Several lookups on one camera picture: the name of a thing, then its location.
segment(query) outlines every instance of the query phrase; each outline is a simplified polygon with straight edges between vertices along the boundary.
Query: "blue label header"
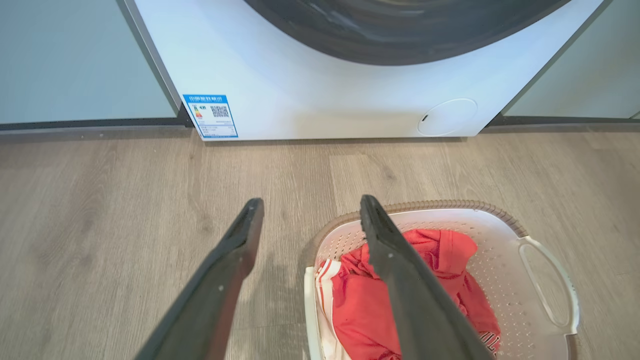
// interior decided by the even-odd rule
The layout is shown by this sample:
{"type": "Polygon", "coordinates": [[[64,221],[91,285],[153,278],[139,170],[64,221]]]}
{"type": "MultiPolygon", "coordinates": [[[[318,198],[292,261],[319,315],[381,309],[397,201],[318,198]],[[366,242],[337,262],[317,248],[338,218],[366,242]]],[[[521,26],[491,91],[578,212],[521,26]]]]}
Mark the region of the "blue label header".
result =
{"type": "Polygon", "coordinates": [[[226,95],[183,95],[183,96],[187,102],[209,102],[209,103],[218,103],[218,104],[227,103],[226,95]]]}

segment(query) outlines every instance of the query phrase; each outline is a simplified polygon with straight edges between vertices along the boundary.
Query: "red garment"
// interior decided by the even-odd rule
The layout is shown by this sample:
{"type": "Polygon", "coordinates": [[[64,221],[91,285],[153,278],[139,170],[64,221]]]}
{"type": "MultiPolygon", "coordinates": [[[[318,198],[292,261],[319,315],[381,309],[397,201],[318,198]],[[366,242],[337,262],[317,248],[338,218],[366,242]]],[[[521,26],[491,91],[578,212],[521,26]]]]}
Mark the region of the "red garment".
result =
{"type": "MultiPolygon", "coordinates": [[[[500,328],[482,288],[467,273],[477,245],[467,235],[448,230],[416,229],[403,234],[440,280],[458,308],[492,353],[500,344],[500,328]]],[[[400,360],[387,285],[369,264],[369,246],[341,257],[333,282],[333,328],[352,360],[400,360]]]]}

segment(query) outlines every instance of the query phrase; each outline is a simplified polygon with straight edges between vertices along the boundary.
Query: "white fabric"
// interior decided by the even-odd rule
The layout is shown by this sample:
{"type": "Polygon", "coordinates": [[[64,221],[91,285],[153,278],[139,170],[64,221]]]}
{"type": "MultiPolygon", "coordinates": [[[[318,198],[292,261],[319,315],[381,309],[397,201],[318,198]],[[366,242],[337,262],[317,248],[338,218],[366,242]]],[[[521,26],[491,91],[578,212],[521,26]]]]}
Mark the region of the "white fabric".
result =
{"type": "Polygon", "coordinates": [[[340,261],[324,262],[316,272],[316,294],[318,296],[318,327],[324,360],[351,360],[338,341],[333,329],[333,282],[331,278],[340,270],[340,261]]]}

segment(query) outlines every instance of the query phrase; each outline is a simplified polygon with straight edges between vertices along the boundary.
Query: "blue and white sticker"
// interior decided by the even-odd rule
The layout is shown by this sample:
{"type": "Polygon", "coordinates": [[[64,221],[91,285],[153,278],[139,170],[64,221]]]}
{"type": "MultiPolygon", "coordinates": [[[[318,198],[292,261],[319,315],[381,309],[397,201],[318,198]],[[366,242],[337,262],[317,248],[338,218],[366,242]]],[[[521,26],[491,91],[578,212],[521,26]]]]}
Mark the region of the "blue and white sticker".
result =
{"type": "Polygon", "coordinates": [[[226,95],[183,95],[202,138],[237,138],[226,95]]]}

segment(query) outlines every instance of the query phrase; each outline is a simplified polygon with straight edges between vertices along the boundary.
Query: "qr code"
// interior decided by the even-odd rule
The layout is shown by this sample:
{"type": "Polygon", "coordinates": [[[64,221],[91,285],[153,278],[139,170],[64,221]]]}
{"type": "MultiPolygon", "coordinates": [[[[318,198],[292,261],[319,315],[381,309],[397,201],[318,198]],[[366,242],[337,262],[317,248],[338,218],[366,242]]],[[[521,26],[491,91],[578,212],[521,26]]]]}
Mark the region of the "qr code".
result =
{"type": "Polygon", "coordinates": [[[215,117],[229,117],[229,111],[226,106],[211,106],[211,111],[215,117]]]}

